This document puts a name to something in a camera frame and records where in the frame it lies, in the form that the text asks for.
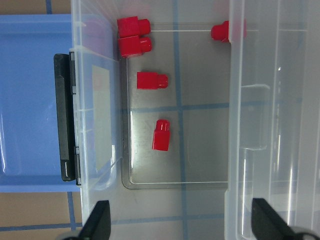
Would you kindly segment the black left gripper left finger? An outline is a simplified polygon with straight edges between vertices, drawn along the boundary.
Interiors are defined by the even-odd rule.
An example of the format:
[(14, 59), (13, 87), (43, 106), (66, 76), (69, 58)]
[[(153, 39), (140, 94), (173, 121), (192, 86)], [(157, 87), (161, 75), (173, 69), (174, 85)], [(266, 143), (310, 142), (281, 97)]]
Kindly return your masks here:
[(111, 212), (108, 200), (98, 201), (78, 235), (79, 240), (109, 240)]

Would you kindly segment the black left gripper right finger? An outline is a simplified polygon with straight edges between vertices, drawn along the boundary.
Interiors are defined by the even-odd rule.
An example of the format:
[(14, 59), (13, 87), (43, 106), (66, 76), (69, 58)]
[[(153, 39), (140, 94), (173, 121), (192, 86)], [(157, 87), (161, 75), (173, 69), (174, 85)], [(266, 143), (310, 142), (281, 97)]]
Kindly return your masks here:
[(251, 230), (257, 240), (300, 239), (264, 198), (252, 199)]

